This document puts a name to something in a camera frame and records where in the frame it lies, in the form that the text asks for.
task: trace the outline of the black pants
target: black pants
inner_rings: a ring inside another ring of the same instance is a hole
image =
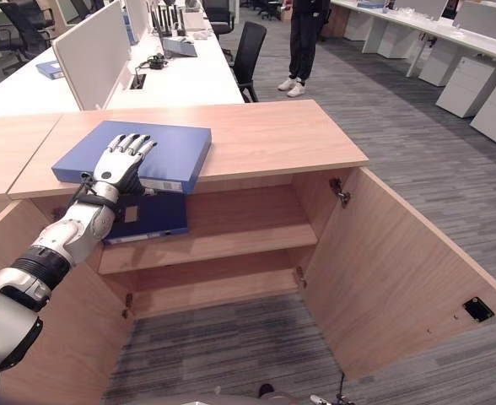
[[[320,13],[314,17],[311,13],[296,13],[291,16],[291,36],[289,48],[291,63],[289,74],[291,78],[305,81],[310,77],[315,57],[315,44],[321,33],[324,16]]]

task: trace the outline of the white desk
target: white desk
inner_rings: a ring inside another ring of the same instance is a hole
[[[53,60],[49,48],[0,83],[0,116],[79,111],[66,79],[51,80],[36,69]]]
[[[148,75],[143,89],[118,89],[107,109],[243,103],[216,36],[194,42],[198,57],[175,58],[163,70],[141,69]],[[160,50],[158,37],[145,35],[132,47],[131,71]],[[65,78],[50,80],[36,69],[52,60],[49,48],[0,83],[0,116],[79,111]]]
[[[448,24],[446,19],[433,21],[425,18],[412,17],[408,18],[398,14],[396,11],[390,10],[389,13],[382,13],[381,9],[369,9],[358,7],[355,3],[346,0],[331,0],[331,3],[349,8],[360,13],[373,15],[378,19],[385,19],[395,24],[406,25],[407,27],[426,32],[438,38],[455,42],[460,46],[471,48],[474,51],[481,52],[490,57],[496,58],[496,40],[485,35],[479,35],[467,30],[458,30],[456,27]]]

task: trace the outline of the desk partition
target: desk partition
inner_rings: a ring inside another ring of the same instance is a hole
[[[118,0],[53,41],[80,110],[103,109],[125,76],[130,43]]]
[[[133,38],[136,42],[139,42],[143,34],[150,31],[148,3],[145,0],[125,0],[125,4],[132,27]]]
[[[465,2],[453,25],[496,39],[496,7]]]

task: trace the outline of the robotic arm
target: robotic arm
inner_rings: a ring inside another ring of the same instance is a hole
[[[14,367],[43,324],[36,314],[52,290],[111,230],[120,194],[144,194],[137,170],[156,145],[149,136],[119,135],[94,169],[94,181],[74,196],[64,217],[46,227],[27,252],[0,270],[0,371]]]

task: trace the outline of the person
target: person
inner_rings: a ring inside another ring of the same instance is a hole
[[[315,43],[330,7],[330,0],[293,0],[289,50],[291,62],[289,77],[278,86],[289,97],[298,97],[306,91],[315,57]]]

